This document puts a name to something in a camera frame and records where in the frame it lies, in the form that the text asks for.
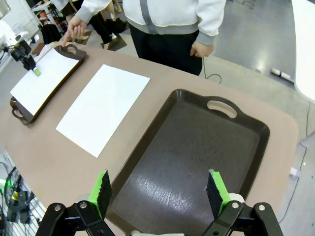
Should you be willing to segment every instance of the brown tabletop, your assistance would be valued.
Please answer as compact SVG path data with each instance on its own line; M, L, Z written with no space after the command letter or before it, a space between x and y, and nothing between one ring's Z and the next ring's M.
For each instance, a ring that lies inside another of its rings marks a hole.
M297 143L298 128L292 117L245 94L180 70L108 50L84 45L78 48L87 52L85 62L33 124L26 127L14 118L9 102L0 111L0 142L44 206L54 202L70 206L78 196L91 191L98 173L105 168L113 181L169 94L175 89L186 89L204 96L225 97L247 115L268 125L269 143L246 202L250 206L268 202L277 211ZM95 158L56 127L103 64L151 79Z

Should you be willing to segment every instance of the floor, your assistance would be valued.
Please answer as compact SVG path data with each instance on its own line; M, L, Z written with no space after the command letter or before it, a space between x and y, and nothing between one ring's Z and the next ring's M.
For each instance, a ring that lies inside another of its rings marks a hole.
M299 138L302 139L315 130L315 105L294 90L291 83L269 73L271 67L275 67L294 76L294 34L290 1L228 1L215 51L205 58L205 72L207 76L220 74L222 85L249 94L291 115L298 124ZM118 52L136 57L129 32L124 32L121 37L127 46ZM87 45L101 48L100 41L99 35L93 31ZM23 68L14 63L1 73L0 107L8 103L9 91L24 73ZM219 82L217 76L209 80ZM296 156L293 167L299 169L302 164L298 183L288 176L287 192L276 212L279 221L285 215L280 223L285 236L315 235L314 156L315 145L308 148L304 158L303 153Z

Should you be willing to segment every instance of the white wall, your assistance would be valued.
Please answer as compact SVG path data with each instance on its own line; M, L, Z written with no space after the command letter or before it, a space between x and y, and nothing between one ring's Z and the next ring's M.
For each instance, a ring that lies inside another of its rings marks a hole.
M2 20L7 22L11 27L16 24L20 24L25 31L28 31L30 37L32 37L39 28L38 18L31 11L29 5L25 0L6 0L11 8L11 11L7 13Z

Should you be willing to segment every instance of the white curved surface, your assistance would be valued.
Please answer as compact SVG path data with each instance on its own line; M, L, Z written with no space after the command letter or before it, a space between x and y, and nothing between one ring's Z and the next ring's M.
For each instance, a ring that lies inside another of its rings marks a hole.
M292 0L292 5L296 37L295 88L315 103L315 4Z

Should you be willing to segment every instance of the gray jacket cuff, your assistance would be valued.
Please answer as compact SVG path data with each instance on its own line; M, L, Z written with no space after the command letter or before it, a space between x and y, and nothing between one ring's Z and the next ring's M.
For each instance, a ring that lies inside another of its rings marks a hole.
M81 6L78 12L75 14L81 21L88 23L93 16L93 13L85 6Z
M213 45L215 41L215 36L209 36L201 31L199 31L197 41L204 45Z

